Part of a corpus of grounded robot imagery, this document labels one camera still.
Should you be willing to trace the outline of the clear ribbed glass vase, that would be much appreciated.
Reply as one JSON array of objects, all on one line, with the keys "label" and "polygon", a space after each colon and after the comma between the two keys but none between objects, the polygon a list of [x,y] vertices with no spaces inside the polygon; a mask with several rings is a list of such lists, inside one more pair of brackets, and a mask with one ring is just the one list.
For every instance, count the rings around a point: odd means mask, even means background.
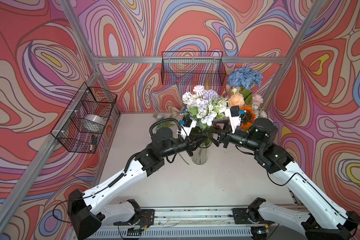
[{"label": "clear ribbed glass vase", "polygon": [[201,151],[194,151],[194,155],[192,156],[192,161],[196,165],[203,165],[208,160],[208,149]]}]

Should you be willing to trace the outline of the orange flower green leaves stem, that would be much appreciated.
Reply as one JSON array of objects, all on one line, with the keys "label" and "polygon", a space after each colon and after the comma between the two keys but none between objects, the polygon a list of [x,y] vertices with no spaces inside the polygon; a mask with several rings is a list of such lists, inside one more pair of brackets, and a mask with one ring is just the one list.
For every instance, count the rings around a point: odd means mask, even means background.
[{"label": "orange flower green leaves stem", "polygon": [[241,115],[240,128],[247,131],[252,126],[256,116],[251,106],[244,105],[243,107],[240,107],[240,110],[245,111],[244,114]]}]

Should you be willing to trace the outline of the small pastel flower spray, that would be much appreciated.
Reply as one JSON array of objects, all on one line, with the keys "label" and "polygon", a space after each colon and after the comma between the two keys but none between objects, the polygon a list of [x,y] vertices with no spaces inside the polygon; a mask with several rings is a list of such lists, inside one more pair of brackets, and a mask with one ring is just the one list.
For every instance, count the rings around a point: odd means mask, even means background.
[{"label": "small pastel flower spray", "polygon": [[212,127],[214,120],[224,119],[228,107],[228,99],[214,90],[206,90],[197,85],[191,92],[182,95],[183,108],[187,107],[190,115],[186,116],[197,121],[196,127],[204,131]]}]

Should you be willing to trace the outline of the cream peach rose bunch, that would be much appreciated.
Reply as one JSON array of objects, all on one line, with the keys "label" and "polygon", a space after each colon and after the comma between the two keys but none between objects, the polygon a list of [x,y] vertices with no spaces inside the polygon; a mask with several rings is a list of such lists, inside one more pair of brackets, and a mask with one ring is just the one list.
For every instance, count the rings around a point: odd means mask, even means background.
[{"label": "cream peach rose bunch", "polygon": [[239,106],[242,108],[246,105],[244,96],[241,94],[242,90],[242,87],[230,87],[226,85],[226,98],[228,99],[228,105],[230,107]]}]

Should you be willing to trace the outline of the blue hydrangea flower stem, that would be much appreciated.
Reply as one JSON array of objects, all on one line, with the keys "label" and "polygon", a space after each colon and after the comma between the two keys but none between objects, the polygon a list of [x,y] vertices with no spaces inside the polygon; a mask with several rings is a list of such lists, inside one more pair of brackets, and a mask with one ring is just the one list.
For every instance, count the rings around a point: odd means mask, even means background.
[{"label": "blue hydrangea flower stem", "polygon": [[227,85],[231,88],[242,87],[250,90],[252,86],[261,86],[263,75],[249,67],[240,67],[234,71],[227,78]]}]

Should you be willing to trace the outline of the teal succulent flower bunch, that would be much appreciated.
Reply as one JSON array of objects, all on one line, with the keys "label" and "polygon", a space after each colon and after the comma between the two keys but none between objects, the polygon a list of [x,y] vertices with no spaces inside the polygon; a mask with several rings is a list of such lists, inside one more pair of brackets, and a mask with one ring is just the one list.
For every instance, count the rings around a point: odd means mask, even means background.
[{"label": "teal succulent flower bunch", "polygon": [[184,107],[184,108],[182,108],[182,109],[180,110],[180,114],[181,114],[182,116],[189,116],[189,115],[190,115],[190,111],[189,111],[189,109],[188,109],[187,107]]}]

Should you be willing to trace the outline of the pastel mixed flower bouquet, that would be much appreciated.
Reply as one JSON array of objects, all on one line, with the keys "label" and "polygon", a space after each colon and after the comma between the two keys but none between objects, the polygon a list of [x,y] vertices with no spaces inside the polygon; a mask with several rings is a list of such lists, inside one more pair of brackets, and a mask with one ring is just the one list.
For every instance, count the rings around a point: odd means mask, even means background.
[{"label": "pastel mixed flower bouquet", "polygon": [[267,113],[261,108],[254,110],[254,114],[256,118],[266,118],[266,119],[268,118]]}]

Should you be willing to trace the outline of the pink peony flower stem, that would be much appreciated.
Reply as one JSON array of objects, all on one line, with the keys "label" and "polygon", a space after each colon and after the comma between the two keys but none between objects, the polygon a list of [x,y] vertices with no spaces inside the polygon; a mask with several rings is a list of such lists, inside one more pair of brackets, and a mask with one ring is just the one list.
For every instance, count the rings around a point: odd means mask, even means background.
[{"label": "pink peony flower stem", "polygon": [[261,95],[259,94],[254,94],[253,95],[253,99],[252,99],[252,106],[261,106],[264,102],[264,99]]}]

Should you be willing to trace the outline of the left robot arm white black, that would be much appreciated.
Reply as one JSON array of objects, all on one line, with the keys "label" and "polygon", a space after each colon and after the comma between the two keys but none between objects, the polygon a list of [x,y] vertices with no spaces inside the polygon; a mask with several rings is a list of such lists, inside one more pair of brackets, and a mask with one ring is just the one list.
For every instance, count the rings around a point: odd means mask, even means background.
[{"label": "left robot arm white black", "polygon": [[158,171],[170,156],[182,152],[193,156],[205,141],[214,142],[212,134],[194,133],[195,127],[196,121],[188,118],[180,122],[174,118],[157,121],[149,128],[151,143],[133,154],[124,169],[84,192],[72,191],[68,197],[68,216],[77,238],[87,239],[106,222],[137,223],[142,211],[135,200],[118,206],[113,214],[106,213],[106,206],[124,190]]}]

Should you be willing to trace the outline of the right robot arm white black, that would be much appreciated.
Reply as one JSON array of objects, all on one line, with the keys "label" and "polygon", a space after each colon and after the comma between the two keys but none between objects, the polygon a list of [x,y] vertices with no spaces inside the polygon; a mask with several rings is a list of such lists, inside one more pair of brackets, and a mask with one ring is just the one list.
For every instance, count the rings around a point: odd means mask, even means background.
[{"label": "right robot arm white black", "polygon": [[304,204],[308,212],[301,213],[280,207],[263,198],[256,198],[247,208],[248,221],[275,222],[288,227],[308,240],[350,240],[360,225],[360,216],[346,211],[329,198],[300,168],[294,158],[274,143],[278,127],[269,119],[255,119],[247,132],[239,129],[214,128],[217,144],[234,144],[253,151],[255,160],[267,172],[286,186]]}]

